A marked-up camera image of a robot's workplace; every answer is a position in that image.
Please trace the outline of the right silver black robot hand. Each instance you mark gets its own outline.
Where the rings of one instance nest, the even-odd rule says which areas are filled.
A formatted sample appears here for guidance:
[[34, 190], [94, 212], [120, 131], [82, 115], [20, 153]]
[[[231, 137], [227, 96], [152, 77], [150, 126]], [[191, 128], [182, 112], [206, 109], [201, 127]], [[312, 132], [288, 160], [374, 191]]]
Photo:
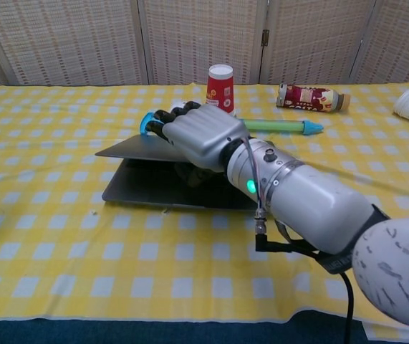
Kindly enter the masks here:
[[154, 133], [175, 148], [185, 159], [175, 171], [195, 187], [223, 173], [227, 150], [245, 143], [250, 134], [242, 121], [214, 105], [188, 101], [172, 110], [147, 114], [140, 125], [142, 134]]

